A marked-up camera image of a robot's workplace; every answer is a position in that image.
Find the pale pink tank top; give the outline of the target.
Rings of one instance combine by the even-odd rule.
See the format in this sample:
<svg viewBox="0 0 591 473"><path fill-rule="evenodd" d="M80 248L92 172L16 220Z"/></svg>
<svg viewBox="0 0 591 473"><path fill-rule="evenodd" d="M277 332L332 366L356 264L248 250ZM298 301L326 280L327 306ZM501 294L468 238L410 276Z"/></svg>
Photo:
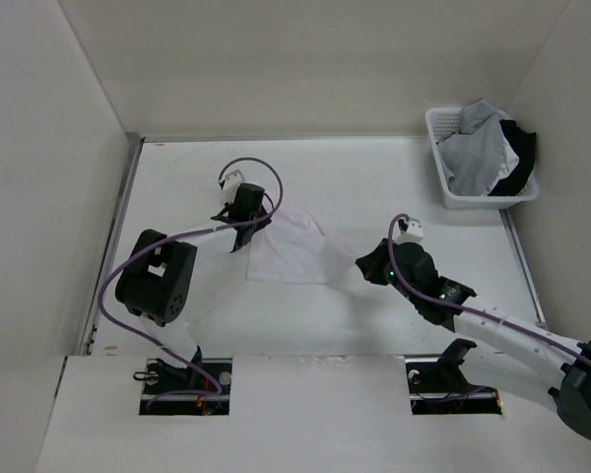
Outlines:
<svg viewBox="0 0 591 473"><path fill-rule="evenodd" d="M299 208L277 211L251 242L246 279L289 285L327 284L355 263L355 253Z"/></svg>

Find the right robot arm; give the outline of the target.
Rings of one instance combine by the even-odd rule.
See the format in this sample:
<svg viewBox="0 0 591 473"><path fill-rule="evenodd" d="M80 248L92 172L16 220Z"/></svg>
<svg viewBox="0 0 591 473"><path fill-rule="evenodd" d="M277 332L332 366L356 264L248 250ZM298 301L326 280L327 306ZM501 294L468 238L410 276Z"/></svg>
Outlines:
<svg viewBox="0 0 591 473"><path fill-rule="evenodd" d="M503 389L547 408L591 440L591 339L514 320L472 288L440 275L415 242L383 239L356 265L370 284L393 287L427 322L457 334L436 368L444 387Z"/></svg>

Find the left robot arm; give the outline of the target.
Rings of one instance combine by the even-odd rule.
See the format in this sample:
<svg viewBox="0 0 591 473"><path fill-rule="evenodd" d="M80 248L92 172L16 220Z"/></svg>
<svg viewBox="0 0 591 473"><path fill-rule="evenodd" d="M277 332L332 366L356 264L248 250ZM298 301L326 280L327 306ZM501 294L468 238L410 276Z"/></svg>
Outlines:
<svg viewBox="0 0 591 473"><path fill-rule="evenodd" d="M166 376L183 393L198 387L203 368L201 349L181 317L194 270L244 248L271 223L271 213L263 206L263 187L239 182L227 185L224 194L224 208L211 218L210 228L184 236L142 231L114 290L115 299L142 323L142 329L131 330L164 352L163 359L150 364L150 371L158 378Z"/></svg>

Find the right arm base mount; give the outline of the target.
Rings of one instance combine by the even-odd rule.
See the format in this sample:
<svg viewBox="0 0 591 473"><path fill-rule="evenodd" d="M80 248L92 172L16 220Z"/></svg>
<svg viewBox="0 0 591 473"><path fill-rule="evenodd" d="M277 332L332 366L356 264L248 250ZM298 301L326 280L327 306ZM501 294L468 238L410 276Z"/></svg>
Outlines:
<svg viewBox="0 0 591 473"><path fill-rule="evenodd" d="M461 372L468 353L477 348L456 339L439 355L405 359L413 415L501 415L498 391L470 383Z"/></svg>

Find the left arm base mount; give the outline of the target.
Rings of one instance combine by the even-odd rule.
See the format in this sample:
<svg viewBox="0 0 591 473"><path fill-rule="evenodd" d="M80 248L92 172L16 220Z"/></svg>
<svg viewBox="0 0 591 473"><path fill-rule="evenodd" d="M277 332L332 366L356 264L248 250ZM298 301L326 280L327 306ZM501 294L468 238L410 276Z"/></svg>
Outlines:
<svg viewBox="0 0 591 473"><path fill-rule="evenodd" d="M230 413L232 359L206 359L202 373L148 359L133 373L141 384L139 414L158 417L212 417Z"/></svg>

